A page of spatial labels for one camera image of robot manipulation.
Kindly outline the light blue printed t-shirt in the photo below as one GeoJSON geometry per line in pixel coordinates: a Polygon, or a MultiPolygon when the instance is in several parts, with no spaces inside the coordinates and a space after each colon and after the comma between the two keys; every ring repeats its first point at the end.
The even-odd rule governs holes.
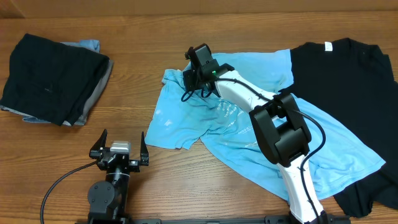
{"type": "MultiPolygon", "coordinates": [[[[220,64],[232,65],[239,74],[263,90],[277,93],[294,82],[289,50],[273,53],[216,53],[220,64]]],[[[215,95],[202,98],[194,92],[187,101],[181,70],[168,69],[146,134],[146,143],[166,149],[189,149],[196,141],[243,177],[282,199],[288,193],[278,167],[259,149],[249,115],[215,95]]],[[[324,199],[378,171],[384,165],[371,148],[338,120],[311,103],[297,98],[307,115],[312,135],[310,173],[317,197],[324,199]]]]}

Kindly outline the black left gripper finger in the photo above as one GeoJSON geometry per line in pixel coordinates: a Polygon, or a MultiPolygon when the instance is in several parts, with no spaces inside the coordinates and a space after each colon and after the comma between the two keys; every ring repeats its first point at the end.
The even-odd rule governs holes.
{"type": "Polygon", "coordinates": [[[141,132],[141,146],[140,146],[140,155],[148,155],[149,152],[147,150],[147,145],[145,142],[145,136],[144,133],[141,132]]]}
{"type": "Polygon", "coordinates": [[[99,139],[91,147],[90,151],[99,151],[101,148],[104,148],[106,145],[107,134],[107,129],[104,129],[99,139]]]}

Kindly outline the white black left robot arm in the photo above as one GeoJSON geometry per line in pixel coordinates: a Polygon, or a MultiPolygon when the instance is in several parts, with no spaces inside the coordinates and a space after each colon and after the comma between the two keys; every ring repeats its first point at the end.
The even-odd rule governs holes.
{"type": "Polygon", "coordinates": [[[131,143],[115,141],[106,146],[107,130],[89,151],[100,170],[105,171],[104,180],[94,183],[88,191],[90,210],[88,224],[133,223],[130,215],[125,212],[127,193],[131,172],[139,172],[141,166],[149,165],[149,152],[144,134],[141,134],[140,158],[131,159],[131,143]]]}

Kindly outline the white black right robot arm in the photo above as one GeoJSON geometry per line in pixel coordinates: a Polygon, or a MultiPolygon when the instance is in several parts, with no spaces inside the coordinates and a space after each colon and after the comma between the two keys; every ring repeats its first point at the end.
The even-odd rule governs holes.
{"type": "Polygon", "coordinates": [[[306,120],[292,95],[276,95],[243,78],[231,65],[220,65],[207,44],[185,52],[190,69],[183,72],[185,93],[181,101],[201,91],[230,101],[249,114],[257,144],[266,159],[278,166],[290,203],[288,223],[328,223],[315,193],[308,160],[312,140],[306,120]]]}

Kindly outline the black t-shirt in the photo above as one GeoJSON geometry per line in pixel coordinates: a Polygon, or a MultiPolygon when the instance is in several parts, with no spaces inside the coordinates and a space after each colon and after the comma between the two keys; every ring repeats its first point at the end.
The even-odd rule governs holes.
{"type": "Polygon", "coordinates": [[[385,160],[375,173],[335,195],[345,214],[369,215],[374,202],[397,208],[397,82],[378,45],[349,38],[307,42],[290,51],[294,83],[286,90],[346,126],[385,160]]]}

